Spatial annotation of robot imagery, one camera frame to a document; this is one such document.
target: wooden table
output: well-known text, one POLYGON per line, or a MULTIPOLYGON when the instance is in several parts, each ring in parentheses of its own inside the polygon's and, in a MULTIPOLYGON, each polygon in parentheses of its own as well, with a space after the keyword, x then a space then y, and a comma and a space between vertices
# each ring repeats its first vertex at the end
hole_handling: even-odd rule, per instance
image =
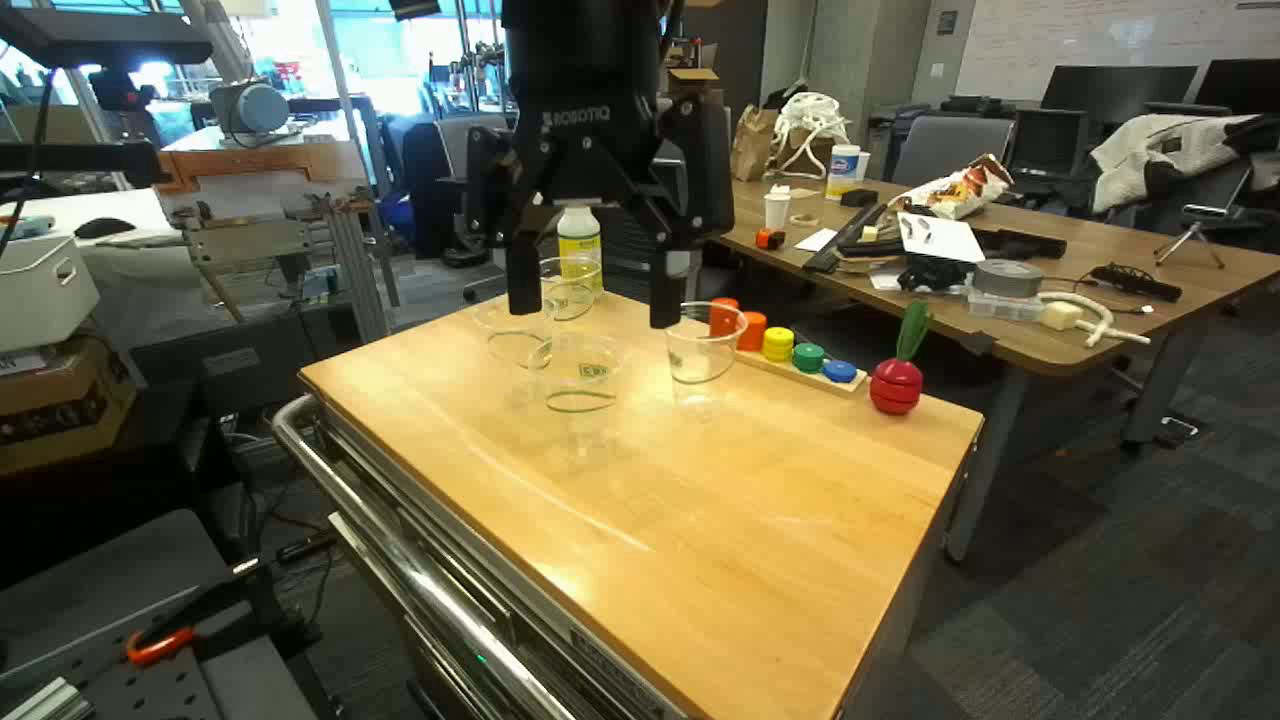
MULTIPOLYGON (((900 188, 893 186, 868 186, 878 195, 893 195, 900 188)), ((790 223, 778 254, 761 254, 755 230, 762 217, 762 186, 737 186, 737 230, 728 236, 714 236, 714 246, 745 254, 766 269, 778 269, 787 275, 805 275, 812 283, 840 290, 846 299, 878 308, 900 315, 907 308, 907 294, 874 294, 868 282, 868 269, 874 260, 842 260, 834 275, 809 275, 799 264, 812 257, 797 249, 817 230, 840 230, 850 213, 824 201, 821 194, 805 194, 805 201, 790 201, 790 223)), ((1071 219, 1071 217, 1048 217, 1026 210, 992 206, 977 217, 967 217, 970 230, 1008 230, 1026 236, 1057 236, 1066 241, 1066 254, 1058 260, 1032 260, 1045 273, 1045 290, 1050 294, 1085 294, 1108 308, 1140 308, 1140 299, 1108 294, 1108 290, 1081 290, 1075 282, 1086 275, 1096 264, 1133 264, 1151 273, 1154 282, 1181 283, 1183 295, 1176 305, 1154 305, 1151 315, 1115 315, 1119 328, 1154 335, 1154 364, 1147 372, 1145 398, 1127 419, 1123 440, 1147 443, 1188 361, 1196 347, 1196 319, 1213 308, 1269 283, 1280 275, 1280 257, 1249 254, 1249 249, 1215 249, 1227 269, 1215 269, 1215 260, 1188 246, 1176 254, 1164 269, 1154 269, 1151 254, 1168 249, 1170 236, 1119 230, 1119 223, 1096 223, 1096 219, 1071 219)), ((967 347, 989 347, 989 356, 1003 361, 1003 375, 994 383, 994 398, 989 404, 989 431, 983 450, 970 456, 965 502, 957 528, 949 536, 949 555, 965 559, 970 528, 978 522, 978 508, 989 502, 992 478, 1000 470, 1000 456, 1008 450, 1008 431, 1022 404, 1026 375, 1085 375, 1123 352, 1119 340, 1100 340, 1096 347, 1085 345, 1085 334, 1050 334, 1039 324, 1020 319, 992 319, 970 315, 965 299, 957 295, 929 295, 929 308, 936 315, 936 334, 950 335, 967 347)))
POLYGON ((747 361, 711 404, 676 404, 663 335, 621 295, 573 328, 629 347, 616 404, 554 418, 491 352, 482 314, 304 383, 692 717, 830 717, 978 418, 922 399, 887 419, 747 361))

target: gray carpet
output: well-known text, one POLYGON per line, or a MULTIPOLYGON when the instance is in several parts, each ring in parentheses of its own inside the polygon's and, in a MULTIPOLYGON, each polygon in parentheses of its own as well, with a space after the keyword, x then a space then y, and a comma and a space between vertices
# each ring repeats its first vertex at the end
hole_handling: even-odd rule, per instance
MULTIPOLYGON (((421 269, 405 324, 460 308, 476 273, 421 269)), ((1119 453, 1123 389, 1085 389, 1050 453, 994 481, 965 568, 936 564, 874 717, 1280 717, 1280 294, 1215 315, 1176 411, 1202 419, 1181 450, 1119 453)), ((316 522, 307 483, 279 508, 316 522)), ((266 525, 263 544, 300 533, 266 525)), ((279 598, 311 605, 320 559, 279 598)), ((345 717, 417 717, 396 615, 331 564, 311 667, 345 717)))

